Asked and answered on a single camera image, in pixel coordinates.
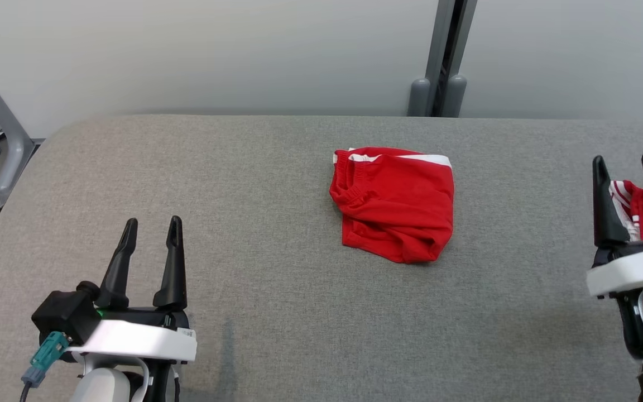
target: folded red shorts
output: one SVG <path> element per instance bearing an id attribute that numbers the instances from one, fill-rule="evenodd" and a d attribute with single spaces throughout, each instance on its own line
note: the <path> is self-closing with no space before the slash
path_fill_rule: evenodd
<path id="1" fill-rule="evenodd" d="M 394 262 L 434 261 L 453 233 L 447 157 L 396 148 L 334 153 L 329 194 L 342 211 L 342 244 Z"/>

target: white stripe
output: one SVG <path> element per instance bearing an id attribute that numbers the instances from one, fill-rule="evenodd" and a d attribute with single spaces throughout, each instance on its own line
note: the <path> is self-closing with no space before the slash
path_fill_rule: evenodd
<path id="1" fill-rule="evenodd" d="M 349 151 L 353 151 L 356 148 L 349 148 Z M 334 154 L 334 157 L 332 157 L 332 163 L 336 164 L 337 163 L 337 154 Z"/>
<path id="2" fill-rule="evenodd" d="M 612 197 L 612 203 L 615 205 L 615 211 L 617 211 L 617 216 L 620 219 L 620 222 L 622 222 L 622 226 L 627 229 L 627 233 L 630 235 L 630 241 L 635 242 L 641 240 L 639 227 L 635 226 L 630 216 L 625 213 L 625 209 L 623 209 L 622 204 L 620 204 L 621 201 L 622 199 L 618 195 Z"/>
<path id="3" fill-rule="evenodd" d="M 625 201 L 625 199 L 623 199 L 622 196 L 620 196 L 620 194 L 617 191 L 617 188 L 615 188 L 615 182 L 616 181 L 617 180 L 612 180 L 610 182 L 610 195 L 614 196 L 614 197 L 612 197 L 612 199 L 617 199 L 617 201 L 619 203 L 621 203 L 623 206 L 625 206 L 627 208 L 631 208 L 630 204 L 627 201 Z"/>
<path id="4" fill-rule="evenodd" d="M 627 199 L 627 201 L 632 200 L 631 194 L 627 193 L 627 188 L 625 188 L 625 183 L 622 180 L 617 180 L 617 187 L 620 189 L 620 193 Z"/>
<path id="5" fill-rule="evenodd" d="M 387 156 L 401 157 L 404 159 L 422 160 L 425 162 L 435 163 L 436 165 L 447 166 L 451 169 L 453 168 L 451 166 L 450 160 L 448 160 L 448 157 L 444 155 L 398 155 L 398 156 L 387 155 Z M 373 162 L 377 160 L 378 157 L 380 157 L 380 155 L 377 155 L 375 157 L 370 157 L 368 155 L 359 155 L 359 154 L 349 155 L 349 159 L 354 162 Z"/>

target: black cable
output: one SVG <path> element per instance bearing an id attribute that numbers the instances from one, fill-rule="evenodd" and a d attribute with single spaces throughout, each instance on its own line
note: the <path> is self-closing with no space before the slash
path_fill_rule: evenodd
<path id="1" fill-rule="evenodd" d="M 18 402 L 26 402 L 26 397 L 28 396 L 28 390 L 31 388 L 31 382 L 24 382 L 23 389 L 21 390 L 21 396 L 18 398 Z"/>
<path id="2" fill-rule="evenodd" d="M 173 382 L 175 382 L 175 402 L 180 402 L 180 378 L 176 376 Z"/>

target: gray fabric surface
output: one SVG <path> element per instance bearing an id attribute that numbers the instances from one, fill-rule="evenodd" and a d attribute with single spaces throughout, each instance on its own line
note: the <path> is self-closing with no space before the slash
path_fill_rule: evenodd
<path id="1" fill-rule="evenodd" d="M 455 234 L 435 263 L 342 247 L 336 148 L 447 155 Z M 150 305 L 183 219 L 192 400 L 636 400 L 614 302 L 589 297 L 591 160 L 641 180 L 643 124 L 138 116 L 66 128 L 0 216 L 0 400 L 52 290 L 99 283 L 137 217 L 128 295 Z M 29 400 L 68 400 L 57 363 Z"/>

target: white wall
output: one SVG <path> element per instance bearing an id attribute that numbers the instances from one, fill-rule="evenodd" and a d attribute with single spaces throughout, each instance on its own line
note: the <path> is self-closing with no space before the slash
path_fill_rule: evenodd
<path id="1" fill-rule="evenodd" d="M 0 93 L 31 137 L 123 112 L 390 114 L 437 0 L 0 0 Z"/>
<path id="2" fill-rule="evenodd" d="M 478 0 L 461 117 L 643 119 L 643 0 Z"/>

